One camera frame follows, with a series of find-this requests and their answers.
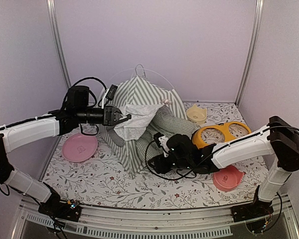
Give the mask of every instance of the metal frame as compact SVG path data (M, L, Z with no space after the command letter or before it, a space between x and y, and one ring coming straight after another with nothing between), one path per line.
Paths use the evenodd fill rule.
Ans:
M235 101L235 104L237 107L239 107L239 104L241 103L241 100L242 100L242 97L244 94L244 90L245 90L245 87L247 84L248 76L250 73L250 68L251 68L251 64L253 61L253 56L254 56L254 52L255 52L255 48L256 48L258 33L259 33L260 25L261 25L263 5L264 5L264 0L257 0L253 33L252 33L252 37L251 37L251 41L250 41L250 46L249 46L249 51L248 51L248 55L247 55L244 72L243 72L243 77L240 82L239 90L238 90L238 93L236 96L236 101Z
M54 42L55 42L55 48L56 48L59 62L61 65L64 83L65 83L66 88L69 89L71 87L71 81L70 81L69 73L68 73L68 70L66 67L65 57L64 57L64 53L63 53L63 49L62 49L61 37L60 37L59 28L58 28L58 22L56 19L54 0L47 0L47 6L48 6L49 18L50 18L52 33L53 33Z
M293 239L299 239L299 227L287 194L282 195L283 215L286 218L289 234ZM82 215L78 223L66 222L65 232L97 238L119 238L109 233L120 235L133 235L134 239L151 235L152 238L172 238L173 235L195 235L199 233L220 232L227 230L231 235L230 227L245 222L234 223L230 208L232 205L180 210L140 210L119 209L82 205ZM280 200L273 200L274 215L279 213ZM52 227L49 217L37 212L38 205L31 198L24 197L17 212L16 224L12 239L20 239L25 221L31 221L43 226Z

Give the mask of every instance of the pink plastic plate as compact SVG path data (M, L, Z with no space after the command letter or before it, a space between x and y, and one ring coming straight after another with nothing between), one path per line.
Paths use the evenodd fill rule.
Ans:
M243 176L244 173L240 172L235 166L229 165L214 173L213 182L220 191L229 192L241 183Z
M95 136L77 133L65 141L62 147L62 155L70 162L79 163L91 158L97 148L98 140Z

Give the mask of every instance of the floral mat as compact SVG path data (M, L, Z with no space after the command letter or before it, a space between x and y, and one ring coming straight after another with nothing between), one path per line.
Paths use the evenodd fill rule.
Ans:
M193 103L185 103L189 108ZM228 121L244 122L234 104L197 103L207 108L207 123ZM94 129L85 125L84 130ZM236 136L246 132L238 125L230 128ZM43 182L52 186L64 200L76 199L83 204L137 209L180 209L222 206L253 199L254 191L267 175L262 157L248 159L234 166L244 172L241 184L231 192L222 192L213 185L212 174L198 175L195 179L167 181L144 169L131 179L119 163L111 148L98 137L98 150L91 159L83 163L72 163L62 156L62 145L79 129L64 135L54 152L44 175ZM223 135L217 130L203 132L207 143L221 142ZM168 178L178 177L171 171Z

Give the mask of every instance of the striped tent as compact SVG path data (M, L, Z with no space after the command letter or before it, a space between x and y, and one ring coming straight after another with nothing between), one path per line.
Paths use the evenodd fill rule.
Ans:
M157 105L161 104L162 100L166 99L172 102L172 104L169 105L169 108L173 115L177 118L186 120L187 116L183 102L175 89L170 91L165 90L138 75L118 85L118 89L111 104L118 108L126 104ZM140 159L137 153L136 140L125 141L123 146L117 144L117 140L114 138L118 137L118 135L113 136L112 129L113 128L101 125L101 137L112 148L125 170L133 178L135 174L144 167L144 160Z

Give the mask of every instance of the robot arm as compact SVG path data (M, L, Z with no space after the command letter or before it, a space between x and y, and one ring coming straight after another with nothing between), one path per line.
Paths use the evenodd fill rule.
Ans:
M244 221L273 212L272 200L286 183L291 173L299 170L299 132L279 117L271 117L269 124L230 142L211 144L198 149L186 135L176 134L166 140L154 136L163 155L148 161L156 173L166 173L172 167L191 169L199 174L219 171L236 162L263 155L274 155L275 160L265 181L258 186L254 201L232 207L234 221Z
M104 98L112 100L116 88L111 86L102 102ZM61 110L12 125L0 126L0 184L6 184L32 197L40 203L39 212L54 218L78 221L81 209L73 200L69 203L61 202L60 196L49 185L13 167L6 154L39 139L69 133L81 123L113 126L131 118L129 115L121 119L121 111L113 106L88 106L89 93L90 90L86 86L73 86L68 90L67 101L64 101Z

